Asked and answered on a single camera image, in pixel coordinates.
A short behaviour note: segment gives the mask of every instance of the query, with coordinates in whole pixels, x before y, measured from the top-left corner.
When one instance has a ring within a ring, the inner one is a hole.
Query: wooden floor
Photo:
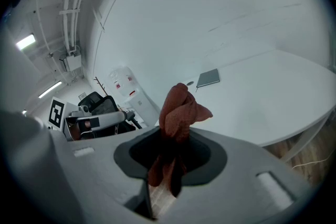
[[[299,137],[300,134],[264,148],[278,158],[281,158],[295,145]],[[324,125],[314,139],[301,152],[290,159],[287,164],[294,167],[299,164],[320,161],[326,159],[335,148],[336,121],[333,121],[330,124]],[[325,178],[334,157],[335,152],[333,152],[330,158],[325,162],[299,166],[293,170],[300,173],[312,186],[316,186]]]
[[[290,139],[279,143],[264,147],[266,150],[281,158],[284,154],[295,145],[300,138],[298,134]],[[331,124],[326,124],[314,139],[295,157],[287,162],[290,167],[295,165],[305,164],[309,162],[320,161],[327,158],[330,153],[336,148],[336,121]],[[336,151],[332,153],[330,158],[322,163],[309,164],[294,168],[297,173],[301,174],[312,186],[316,186],[323,181],[328,173],[329,167],[336,156]],[[162,183],[159,187],[149,186],[152,211],[154,218],[160,218],[167,212],[170,205],[176,199],[165,184]]]

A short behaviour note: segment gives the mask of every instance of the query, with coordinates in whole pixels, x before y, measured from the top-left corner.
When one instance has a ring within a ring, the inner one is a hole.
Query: white slot
[[[262,173],[257,175],[257,178],[267,190],[270,198],[272,199],[276,207],[279,208],[279,210],[282,211],[293,203],[293,200],[289,196],[288,192],[279,185],[279,183],[274,179],[272,174]]]
[[[85,148],[81,148],[80,150],[76,150],[74,151],[74,156],[75,157],[81,157],[90,153],[95,152],[95,150],[92,147],[85,147]]]

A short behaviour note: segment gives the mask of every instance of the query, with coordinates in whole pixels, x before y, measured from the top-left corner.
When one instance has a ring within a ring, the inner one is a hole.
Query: table leg
[[[328,113],[322,120],[314,124],[312,127],[305,130],[299,139],[299,141],[281,158],[282,161],[287,162],[298,154],[321,130],[327,121],[330,113]]]

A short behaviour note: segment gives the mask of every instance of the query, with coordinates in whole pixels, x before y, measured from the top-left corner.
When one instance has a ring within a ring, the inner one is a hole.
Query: electrical box
[[[67,71],[69,72],[69,71],[73,71],[81,67],[82,58],[81,58],[81,55],[77,55],[77,56],[71,55],[65,58],[64,62],[65,62],[65,67]]]

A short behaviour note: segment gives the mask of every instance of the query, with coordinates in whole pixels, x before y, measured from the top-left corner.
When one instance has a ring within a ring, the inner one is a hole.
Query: black opening
[[[147,185],[148,171],[162,150],[161,131],[156,127],[133,140],[120,144],[114,151],[115,163],[134,178],[143,179]],[[190,130],[190,139],[179,149],[187,173],[179,178],[181,186],[210,183],[224,169],[227,162],[225,150],[216,142]],[[134,197],[125,206],[145,217],[151,215],[148,191]]]
[[[134,144],[129,153],[133,160],[149,170],[160,152],[174,147],[173,145],[169,147],[166,143],[161,140],[160,130],[157,130],[152,135]],[[188,142],[179,146],[178,152],[182,157],[187,173],[206,164],[211,156],[210,148],[192,136],[190,136]]]

